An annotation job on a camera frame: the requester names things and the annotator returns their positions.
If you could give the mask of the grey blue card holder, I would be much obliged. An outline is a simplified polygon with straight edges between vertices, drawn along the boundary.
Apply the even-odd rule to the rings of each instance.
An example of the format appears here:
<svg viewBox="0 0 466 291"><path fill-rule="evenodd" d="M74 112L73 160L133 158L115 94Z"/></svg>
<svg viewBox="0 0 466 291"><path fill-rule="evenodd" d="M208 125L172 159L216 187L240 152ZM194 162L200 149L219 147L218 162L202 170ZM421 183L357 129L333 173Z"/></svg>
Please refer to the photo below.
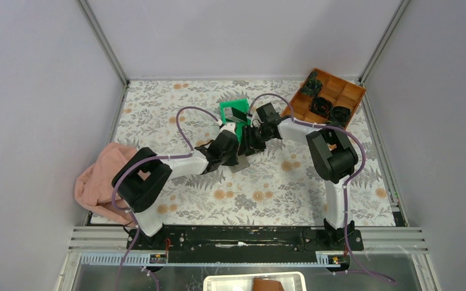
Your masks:
<svg viewBox="0 0 466 291"><path fill-rule="evenodd" d="M234 166L230 166L231 173L240 172L243 169L246 169L250 166L250 163L245 155L241 155L238 157L237 164Z"/></svg>

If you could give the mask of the green plastic bin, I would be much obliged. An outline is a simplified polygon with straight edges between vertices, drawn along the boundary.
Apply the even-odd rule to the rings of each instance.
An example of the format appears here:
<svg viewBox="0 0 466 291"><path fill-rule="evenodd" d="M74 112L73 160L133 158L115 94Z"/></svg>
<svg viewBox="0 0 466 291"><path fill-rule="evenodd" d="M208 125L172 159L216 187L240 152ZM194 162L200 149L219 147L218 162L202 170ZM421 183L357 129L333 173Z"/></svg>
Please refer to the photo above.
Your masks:
<svg viewBox="0 0 466 291"><path fill-rule="evenodd" d="M221 120L223 123L235 123L235 134L239 142L241 142L243 136L242 128L246 125L251 124L251 120L248 118L247 115L248 109L249 104L246 98L220 103Z"/></svg>

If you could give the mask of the grey credit cards stack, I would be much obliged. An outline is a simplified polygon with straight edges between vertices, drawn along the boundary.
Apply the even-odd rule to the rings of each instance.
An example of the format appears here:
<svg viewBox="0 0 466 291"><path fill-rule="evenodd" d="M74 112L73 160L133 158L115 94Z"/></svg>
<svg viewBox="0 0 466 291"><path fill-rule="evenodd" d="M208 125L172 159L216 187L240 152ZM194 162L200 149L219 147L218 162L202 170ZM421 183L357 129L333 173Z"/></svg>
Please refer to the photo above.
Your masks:
<svg viewBox="0 0 466 291"><path fill-rule="evenodd" d="M222 116L226 122L235 122L239 124L247 124L247 114L233 107L225 107L222 112Z"/></svg>

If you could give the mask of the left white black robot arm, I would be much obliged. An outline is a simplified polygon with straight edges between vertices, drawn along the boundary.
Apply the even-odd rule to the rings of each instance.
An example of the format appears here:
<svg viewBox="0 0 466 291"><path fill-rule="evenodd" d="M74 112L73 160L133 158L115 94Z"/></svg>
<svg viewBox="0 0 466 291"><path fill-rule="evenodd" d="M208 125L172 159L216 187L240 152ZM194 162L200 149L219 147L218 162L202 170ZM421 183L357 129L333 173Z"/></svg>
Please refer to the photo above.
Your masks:
<svg viewBox="0 0 466 291"><path fill-rule="evenodd" d="M236 124L227 122L213 141L187 155L161 156L143 147L116 174L113 189L130 207L135 224L142 230L140 240L146 247L157 249L164 241L163 220L154 203L168 180L236 165L239 141L235 131Z"/></svg>

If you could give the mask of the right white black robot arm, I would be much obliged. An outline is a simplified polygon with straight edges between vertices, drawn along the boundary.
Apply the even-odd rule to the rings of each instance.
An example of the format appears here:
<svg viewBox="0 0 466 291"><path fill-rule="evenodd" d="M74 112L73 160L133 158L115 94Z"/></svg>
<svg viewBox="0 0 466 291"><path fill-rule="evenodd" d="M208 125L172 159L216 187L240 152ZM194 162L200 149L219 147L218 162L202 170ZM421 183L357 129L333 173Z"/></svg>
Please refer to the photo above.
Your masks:
<svg viewBox="0 0 466 291"><path fill-rule="evenodd" d="M241 128L240 154L249 156L262 152L272 139L306 145L314 169L325 183L328 203L325 233L319 236L318 241L333 250L340 249L354 231L347 183L359 161L346 131L338 123L311 124L289 115L280 116L271 103L258 108L257 114L259 125L244 125Z"/></svg>

